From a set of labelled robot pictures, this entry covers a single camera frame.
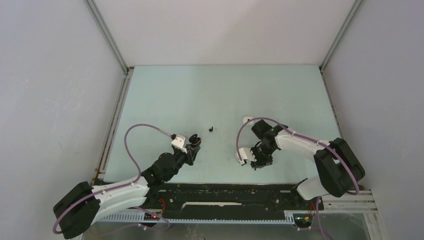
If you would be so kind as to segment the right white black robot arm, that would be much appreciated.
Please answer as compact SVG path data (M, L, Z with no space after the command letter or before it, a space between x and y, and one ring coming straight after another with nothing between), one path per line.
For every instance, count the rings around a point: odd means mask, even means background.
M241 148L236 154L241 164L250 162L253 169L272 165L276 150L292 151L315 164L318 175L300 181L291 194L291 204L304 209L312 199L331 195L340 198L345 194L356 194L365 169L342 138L317 140L302 135L286 125L271 126L261 119L251 127L259 139L251 148Z

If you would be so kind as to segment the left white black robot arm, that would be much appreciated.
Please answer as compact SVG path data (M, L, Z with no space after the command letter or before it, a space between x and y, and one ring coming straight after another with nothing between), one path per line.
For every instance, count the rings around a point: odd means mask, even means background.
M174 147L173 153L162 153L146 170L121 182L94 186L87 181L78 183L53 207L53 232L69 240L108 215L141 205L153 208L158 202L159 187L184 164L192 166L200 149L199 143L189 143L183 149Z

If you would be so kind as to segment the white earbud charging case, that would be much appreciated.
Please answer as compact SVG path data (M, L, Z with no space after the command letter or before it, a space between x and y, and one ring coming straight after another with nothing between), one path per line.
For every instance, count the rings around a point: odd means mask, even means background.
M253 117L251 116L245 116L242 121L243 121L243 124L248 124L248 125L253 125L255 123L255 121L253 120Z

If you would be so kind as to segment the black earbud charging case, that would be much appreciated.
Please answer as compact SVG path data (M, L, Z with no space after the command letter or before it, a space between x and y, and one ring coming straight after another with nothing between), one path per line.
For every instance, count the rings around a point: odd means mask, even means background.
M190 136L188 141L189 141L189 145L194 148L194 147L200 146L202 142L202 138L199 137L197 134L193 134L192 136Z

